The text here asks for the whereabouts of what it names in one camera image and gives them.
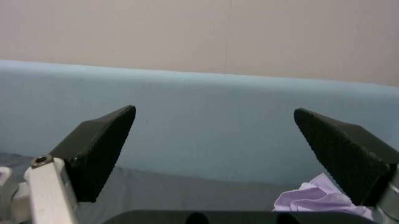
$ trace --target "white wall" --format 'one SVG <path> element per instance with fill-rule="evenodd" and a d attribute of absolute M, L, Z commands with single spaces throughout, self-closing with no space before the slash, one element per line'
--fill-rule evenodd
<path fill-rule="evenodd" d="M 0 59 L 399 86 L 399 0 L 0 0 Z"/>

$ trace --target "crumpled cloth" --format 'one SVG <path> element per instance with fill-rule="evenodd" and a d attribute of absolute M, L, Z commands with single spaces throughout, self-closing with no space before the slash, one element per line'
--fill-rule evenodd
<path fill-rule="evenodd" d="M 274 203 L 274 211 L 341 211 L 373 220 L 370 209 L 355 206 L 324 173 L 297 190 L 283 192 Z"/>

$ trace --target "light blue wall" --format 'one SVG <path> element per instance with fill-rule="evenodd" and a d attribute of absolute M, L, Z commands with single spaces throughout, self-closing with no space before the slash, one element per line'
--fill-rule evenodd
<path fill-rule="evenodd" d="M 295 126 L 304 107 L 399 148 L 399 88 L 309 79 L 0 60 L 0 150 L 49 152 L 76 125 L 137 107 L 119 165 L 233 181 L 298 183 L 323 169 Z"/>

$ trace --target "purple cloth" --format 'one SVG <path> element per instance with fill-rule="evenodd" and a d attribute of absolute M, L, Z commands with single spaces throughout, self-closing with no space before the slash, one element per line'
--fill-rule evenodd
<path fill-rule="evenodd" d="M 370 209 L 355 206 L 325 174 L 303 183 L 298 190 L 283 192 L 274 203 L 274 211 L 341 211 L 373 220 Z"/>

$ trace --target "textured gripper pad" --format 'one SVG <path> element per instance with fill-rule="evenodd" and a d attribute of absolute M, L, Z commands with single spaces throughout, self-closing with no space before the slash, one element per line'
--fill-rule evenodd
<path fill-rule="evenodd" d="M 374 206 L 397 169 L 399 153 L 361 126 L 306 109 L 295 110 L 294 118 L 319 162 L 352 202 Z"/>
<path fill-rule="evenodd" d="M 80 202 L 95 202 L 118 160 L 135 119 L 128 105 L 101 118 L 82 122 L 50 153 L 65 161 Z"/>

